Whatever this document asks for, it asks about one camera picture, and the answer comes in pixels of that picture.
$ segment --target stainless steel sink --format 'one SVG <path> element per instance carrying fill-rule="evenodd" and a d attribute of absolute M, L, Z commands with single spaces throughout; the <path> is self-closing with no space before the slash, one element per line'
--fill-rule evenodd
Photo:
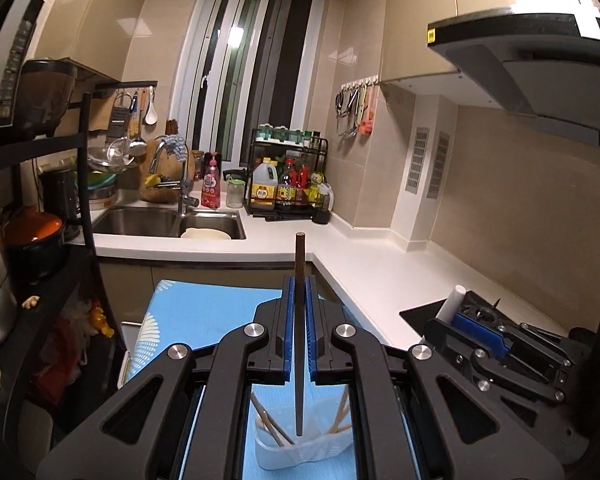
<path fill-rule="evenodd" d="M 93 232 L 104 235 L 159 236 L 171 235 L 178 214 L 155 207 L 113 207 L 93 224 Z"/>
<path fill-rule="evenodd" d="M 95 234 L 179 237 L 190 227 L 218 229 L 233 240 L 244 240 L 240 215 L 223 211 L 196 211 L 184 217 L 170 209 L 113 207 L 93 224 Z"/>
<path fill-rule="evenodd" d="M 180 220 L 178 236 L 190 227 L 218 229 L 227 233 L 232 240 L 245 240 L 244 228 L 238 213 L 223 211 L 199 211 L 187 214 Z"/>

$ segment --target orange lid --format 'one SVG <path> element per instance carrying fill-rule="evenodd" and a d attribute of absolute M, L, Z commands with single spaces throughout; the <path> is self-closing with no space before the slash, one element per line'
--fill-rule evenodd
<path fill-rule="evenodd" d="M 62 220 L 51 213 L 38 212 L 27 206 L 4 228 L 4 243 L 26 245 L 47 238 L 62 229 Z"/>

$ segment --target clear plastic box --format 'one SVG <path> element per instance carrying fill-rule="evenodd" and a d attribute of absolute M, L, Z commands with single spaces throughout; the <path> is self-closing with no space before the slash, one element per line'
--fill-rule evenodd
<path fill-rule="evenodd" d="M 338 433 L 328 434 L 328 430 L 338 411 L 340 397 L 327 397 L 304 405 L 304 430 L 301 437 L 296 436 L 296 412 L 293 406 L 271 408 L 265 406 L 267 413 L 285 430 L 295 444 L 280 447 L 270 434 L 258 426 L 259 416 L 255 410 L 251 413 L 251 425 L 256 441 L 256 460 L 267 470 L 294 467 L 304 462 L 318 462 L 338 456 L 353 444 L 351 428 Z M 347 413 L 339 427 L 351 423 L 351 414 Z"/>

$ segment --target range hood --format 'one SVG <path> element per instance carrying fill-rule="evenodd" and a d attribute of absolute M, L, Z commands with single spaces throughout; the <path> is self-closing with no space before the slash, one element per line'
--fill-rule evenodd
<path fill-rule="evenodd" d="M 429 47 L 505 110 L 600 145 L 600 11 L 493 9 L 431 23 Z"/>

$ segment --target silver screw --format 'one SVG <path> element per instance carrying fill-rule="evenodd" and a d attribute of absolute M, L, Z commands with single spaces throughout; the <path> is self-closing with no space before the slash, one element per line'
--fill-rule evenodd
<path fill-rule="evenodd" d="M 189 350 L 187 350 L 187 347 L 184 345 L 173 345 L 167 350 L 167 355 L 171 359 L 175 359 L 175 360 L 182 359 L 188 353 L 189 353 Z"/>
<path fill-rule="evenodd" d="M 249 337 L 258 337 L 264 334 L 264 327 L 260 323 L 249 323 L 244 327 L 244 333 Z"/>
<path fill-rule="evenodd" d="M 340 337 L 351 337 L 352 335 L 355 335 L 355 333 L 356 327 L 348 323 L 343 323 L 336 327 L 336 334 L 338 334 Z"/>
<path fill-rule="evenodd" d="M 411 349 L 411 354 L 418 361 L 426 361 L 433 355 L 433 352 L 427 345 L 416 345 Z"/>

